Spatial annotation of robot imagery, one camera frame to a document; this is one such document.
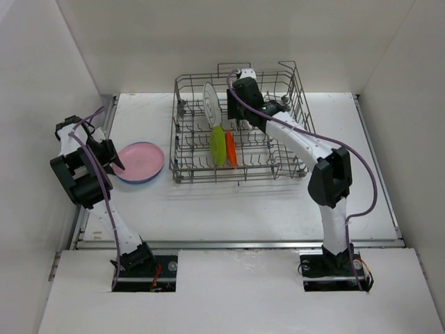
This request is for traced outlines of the pink plastic plate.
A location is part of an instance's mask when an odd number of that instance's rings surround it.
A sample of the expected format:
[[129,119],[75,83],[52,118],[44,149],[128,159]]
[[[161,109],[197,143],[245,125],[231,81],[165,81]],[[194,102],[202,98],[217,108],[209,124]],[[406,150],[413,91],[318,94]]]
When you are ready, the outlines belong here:
[[150,142],[137,142],[122,148],[118,152],[119,158],[125,170],[112,166],[115,175],[128,180],[140,180],[150,175],[161,172],[165,155],[162,149]]

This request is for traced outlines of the blue plastic plate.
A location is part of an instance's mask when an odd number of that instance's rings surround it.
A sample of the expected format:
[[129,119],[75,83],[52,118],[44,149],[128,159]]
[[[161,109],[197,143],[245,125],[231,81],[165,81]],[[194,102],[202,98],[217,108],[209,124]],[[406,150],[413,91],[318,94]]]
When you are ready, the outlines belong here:
[[156,173],[156,174],[150,175],[149,177],[147,177],[147,178],[143,178],[143,179],[140,179],[140,180],[128,180],[128,179],[123,178],[123,177],[121,177],[121,176],[119,176],[119,175],[117,175],[117,178],[118,178],[120,181],[122,181],[122,182],[124,182],[124,183],[126,183],[126,184],[139,185],[139,184],[146,184],[146,183],[148,183],[148,182],[154,180],[160,173],[161,173],[161,172],[159,171],[159,172]]

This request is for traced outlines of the plain white ceramic plate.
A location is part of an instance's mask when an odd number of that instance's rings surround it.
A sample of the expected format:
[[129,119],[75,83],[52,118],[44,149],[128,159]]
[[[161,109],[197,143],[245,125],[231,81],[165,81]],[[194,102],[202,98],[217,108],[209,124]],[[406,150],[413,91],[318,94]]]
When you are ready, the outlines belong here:
[[232,120],[232,124],[233,126],[237,129],[237,130],[245,130],[245,131],[252,131],[253,130],[253,126],[247,121],[247,120],[237,120],[237,119],[233,119]]

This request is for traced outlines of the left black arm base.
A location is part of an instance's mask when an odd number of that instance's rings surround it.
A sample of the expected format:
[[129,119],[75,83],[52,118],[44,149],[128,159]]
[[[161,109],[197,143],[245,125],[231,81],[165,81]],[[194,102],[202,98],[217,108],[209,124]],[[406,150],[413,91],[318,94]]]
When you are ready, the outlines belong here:
[[178,251],[155,251],[154,264],[121,270],[111,283],[112,292],[176,292]]

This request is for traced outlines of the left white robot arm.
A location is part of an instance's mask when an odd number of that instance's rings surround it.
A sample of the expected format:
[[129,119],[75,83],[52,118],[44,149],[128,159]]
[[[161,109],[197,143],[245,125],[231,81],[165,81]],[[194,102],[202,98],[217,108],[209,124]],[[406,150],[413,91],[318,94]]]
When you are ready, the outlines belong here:
[[150,247],[120,217],[111,198],[111,166],[124,165],[112,140],[74,115],[56,125],[60,153],[51,169],[69,199],[96,216],[115,237],[118,255],[111,263],[120,273],[150,275],[158,266]]

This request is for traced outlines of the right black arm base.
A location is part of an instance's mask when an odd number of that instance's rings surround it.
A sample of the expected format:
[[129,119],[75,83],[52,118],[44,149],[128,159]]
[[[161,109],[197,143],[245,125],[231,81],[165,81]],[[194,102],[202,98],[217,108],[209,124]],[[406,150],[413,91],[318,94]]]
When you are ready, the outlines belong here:
[[298,272],[302,276],[305,292],[369,292],[374,285],[373,274],[359,254],[353,263],[346,256],[340,267],[329,267],[322,254],[300,254]]

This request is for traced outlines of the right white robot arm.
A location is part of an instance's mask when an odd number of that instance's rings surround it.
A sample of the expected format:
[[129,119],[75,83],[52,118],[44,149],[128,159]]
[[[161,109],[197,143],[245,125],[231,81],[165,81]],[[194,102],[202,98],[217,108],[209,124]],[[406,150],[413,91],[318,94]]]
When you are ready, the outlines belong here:
[[322,265],[331,274],[345,269],[350,257],[346,205],[352,184],[350,154],[320,142],[321,136],[299,125],[275,100],[265,101],[252,77],[227,79],[229,112],[284,144],[310,170],[307,190],[318,205],[323,224]]

